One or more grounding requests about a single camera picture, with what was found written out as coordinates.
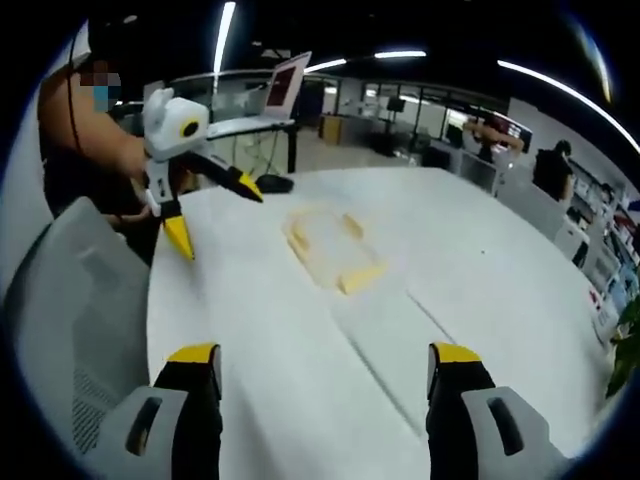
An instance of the desk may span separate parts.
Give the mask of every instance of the desk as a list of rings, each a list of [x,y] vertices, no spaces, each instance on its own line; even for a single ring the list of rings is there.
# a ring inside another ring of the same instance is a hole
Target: desk
[[[428,343],[447,338],[475,349],[498,385],[544,415],[565,455],[582,448],[610,365],[591,326],[589,282],[552,243],[441,170],[295,178],[292,194],[263,205],[222,189],[184,196],[195,262],[158,239],[150,376],[186,343],[222,344],[221,478],[428,478],[425,435],[388,393],[406,400],[410,414],[420,406],[426,413],[420,359]],[[285,216],[317,203],[352,212],[388,260],[388,275],[370,292],[318,289],[289,250]],[[376,288],[395,292],[388,308],[369,302]],[[405,293],[422,316],[398,296]],[[349,312],[368,318],[353,325]],[[381,388],[380,366],[388,367],[382,377],[402,378]]]

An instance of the floor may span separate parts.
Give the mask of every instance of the floor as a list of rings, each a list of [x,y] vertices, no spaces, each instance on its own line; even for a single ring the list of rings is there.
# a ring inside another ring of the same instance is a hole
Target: floor
[[[214,151],[226,161],[257,177],[269,167],[272,173],[287,172],[287,137],[283,133],[243,135],[213,142]],[[303,129],[298,133],[296,173],[359,167],[406,166],[407,161],[379,155],[365,147],[328,145],[317,131]]]

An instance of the person in black shirt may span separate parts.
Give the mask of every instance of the person in black shirt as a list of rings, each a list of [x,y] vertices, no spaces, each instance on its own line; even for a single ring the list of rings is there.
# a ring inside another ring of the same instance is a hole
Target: person in black shirt
[[[533,183],[557,201],[566,200],[571,193],[570,155],[571,144],[560,140],[553,150],[539,150],[536,156]]]

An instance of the ceiling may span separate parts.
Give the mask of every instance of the ceiling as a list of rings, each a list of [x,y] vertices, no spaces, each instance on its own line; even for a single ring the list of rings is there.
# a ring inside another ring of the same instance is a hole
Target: ceiling
[[[581,92],[640,139],[634,114],[640,94],[640,69],[629,54],[638,26],[625,7],[602,8],[586,2],[449,0],[381,2],[240,1],[225,51],[224,68],[265,66],[265,48],[293,54],[312,50],[312,63],[353,59],[327,73],[359,78],[438,83],[497,98],[516,96],[565,123],[595,144],[640,186],[640,155],[595,112],[563,92],[517,72],[498,67],[503,59],[549,75]],[[598,44],[614,80],[609,103],[568,19],[577,18]],[[424,59],[380,62],[385,49],[422,49]]]

